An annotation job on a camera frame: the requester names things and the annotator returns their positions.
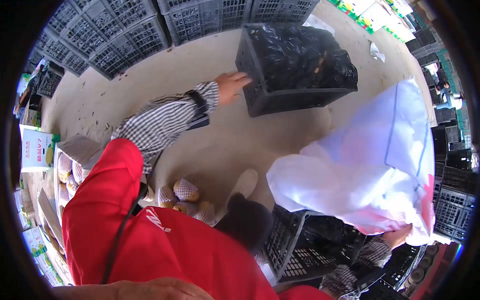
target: dirty floor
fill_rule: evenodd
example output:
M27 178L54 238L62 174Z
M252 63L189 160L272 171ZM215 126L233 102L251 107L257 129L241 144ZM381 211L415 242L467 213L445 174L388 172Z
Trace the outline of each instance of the dirty floor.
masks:
M405 44L384 29L372 35L333 4L323 1L313 14L335 29L335 38L348 51L359 72L358 92L325 108L311 108L249 118L245 100L220 107L210 125L183 133L161 156L150 185L184 177L201 191L201 199L222 204L237 177L247 168L259 173L251 199L272 208L273 197L265 173L273 161L297 153L309 142L345 124L352 114L396 82L413 76L423 90L429 114L434 116L430 94L417 61ZM62 140L86 135L102 144L123 118L156 97L185 92L223 72L236 71L240 30L210 35L171 52L162 51L108 81L92 68L80 78L66 73L52 99L44 99L42 131L59 133ZM370 41L386 56L385 63L370 56ZM41 188L53 197L52 172L29 173L24 180L32 199Z

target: white lettering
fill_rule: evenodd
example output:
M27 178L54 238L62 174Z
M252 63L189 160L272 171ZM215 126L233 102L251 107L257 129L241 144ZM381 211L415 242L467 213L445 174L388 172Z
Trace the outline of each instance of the white lettering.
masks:
M172 229L170 228L165 228L162 226L162 222L160 222L160 220L158 219L158 216L152 212L150 209L146 209L145 210L147 213L150 213L151 216L146 216L147 219L150 220L150 222L152 222L153 224L155 224L158 228L160 228L161 230L163 230L164 232L170 232Z

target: white shoe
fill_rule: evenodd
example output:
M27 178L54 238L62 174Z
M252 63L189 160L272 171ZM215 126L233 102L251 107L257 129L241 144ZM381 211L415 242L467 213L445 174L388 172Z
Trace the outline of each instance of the white shoe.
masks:
M236 193L242 194L245 199L247 199L253 193L253 190L255 190L255 187L257 186L257 181L257 171L255 171L254 169L246 170L238 178L237 183L230 192L230 196L228 196L228 199L230 199L230 197Z

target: red jacket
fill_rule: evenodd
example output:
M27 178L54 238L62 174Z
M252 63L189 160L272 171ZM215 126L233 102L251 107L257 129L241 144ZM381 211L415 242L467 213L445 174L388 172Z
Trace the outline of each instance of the red jacket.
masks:
M105 149L62 215L67 262L77 285L99 284L115 234L137 197L143 158L126 139ZM235 240L173 209L149 206L122 234L109 282L175 277L215 300L331 299L299 286L276 295L254 258Z

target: checkered sleeve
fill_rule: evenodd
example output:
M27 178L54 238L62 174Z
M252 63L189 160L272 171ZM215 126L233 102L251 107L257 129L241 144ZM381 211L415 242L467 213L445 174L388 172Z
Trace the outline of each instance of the checkered sleeve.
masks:
M373 270L375 267L383 268L391 256L392 250L383 236L378 235L361 249L354 263L362 264ZM323 277L320 288L328 288L337 295L345 295L357 289L357 279L354 272L346 264L339 264L334 272ZM343 299L358 300L360 294L354 292L343 297Z
M206 102L208 114L218 105L218 83L197 84L194 88ZM195 116L195 101L187 94L164 96L149 101L138 112L127 117L112 133L117 138L132 141L142 152L143 173L150 173L150 160L175 143L180 133L187 130Z

